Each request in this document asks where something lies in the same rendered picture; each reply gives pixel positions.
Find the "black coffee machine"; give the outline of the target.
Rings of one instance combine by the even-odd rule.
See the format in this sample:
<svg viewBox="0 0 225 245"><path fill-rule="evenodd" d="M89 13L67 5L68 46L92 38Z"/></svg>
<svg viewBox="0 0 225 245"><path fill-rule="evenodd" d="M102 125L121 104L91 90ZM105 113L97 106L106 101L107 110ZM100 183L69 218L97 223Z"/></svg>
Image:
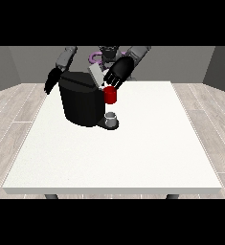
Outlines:
<svg viewBox="0 0 225 245"><path fill-rule="evenodd" d="M107 130L119 127L115 120L111 125L105 118L104 92L89 73L66 71L58 81L65 117L79 126L100 126Z"/></svg>

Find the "pale grey machine lid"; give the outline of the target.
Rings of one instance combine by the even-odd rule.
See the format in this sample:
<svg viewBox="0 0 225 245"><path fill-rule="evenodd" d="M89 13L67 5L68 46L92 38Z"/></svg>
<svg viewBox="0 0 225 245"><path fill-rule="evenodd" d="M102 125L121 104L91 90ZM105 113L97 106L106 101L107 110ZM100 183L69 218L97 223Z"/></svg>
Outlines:
<svg viewBox="0 0 225 245"><path fill-rule="evenodd" d="M96 86L98 88L102 87L103 85L103 77L104 74L101 71L101 67L98 63L94 63L88 67L88 72L91 75L92 79L94 80Z"/></svg>

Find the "small grey cup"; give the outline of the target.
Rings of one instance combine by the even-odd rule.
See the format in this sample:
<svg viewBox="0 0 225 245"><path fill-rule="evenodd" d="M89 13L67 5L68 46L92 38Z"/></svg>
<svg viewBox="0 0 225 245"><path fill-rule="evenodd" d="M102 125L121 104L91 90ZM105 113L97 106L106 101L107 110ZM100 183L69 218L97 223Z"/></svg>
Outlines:
<svg viewBox="0 0 225 245"><path fill-rule="evenodd" d="M107 112L105 115L105 125L108 127L113 127L117 123L117 116L114 112Z"/></svg>

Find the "red pod holder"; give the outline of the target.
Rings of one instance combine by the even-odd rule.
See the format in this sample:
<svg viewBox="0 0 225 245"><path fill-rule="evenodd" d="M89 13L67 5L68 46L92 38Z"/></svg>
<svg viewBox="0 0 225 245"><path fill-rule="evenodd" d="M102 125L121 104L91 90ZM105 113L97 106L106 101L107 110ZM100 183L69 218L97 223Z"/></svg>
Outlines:
<svg viewBox="0 0 225 245"><path fill-rule="evenodd" d="M113 86L106 86L103 89L104 102L107 104L113 104L117 101L117 90Z"/></svg>

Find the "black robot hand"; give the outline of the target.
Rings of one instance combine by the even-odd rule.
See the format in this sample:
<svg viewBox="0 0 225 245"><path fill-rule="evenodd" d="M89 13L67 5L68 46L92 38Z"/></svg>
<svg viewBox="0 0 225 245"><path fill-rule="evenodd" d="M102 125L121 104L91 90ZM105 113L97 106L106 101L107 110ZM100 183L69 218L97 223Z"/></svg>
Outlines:
<svg viewBox="0 0 225 245"><path fill-rule="evenodd" d="M54 68L48 75L48 78L45 82L44 92L49 95L60 79L62 71L59 68Z"/></svg>
<svg viewBox="0 0 225 245"><path fill-rule="evenodd" d="M120 57L108 70L103 80L116 90L126 81L134 70L134 60L130 56Z"/></svg>

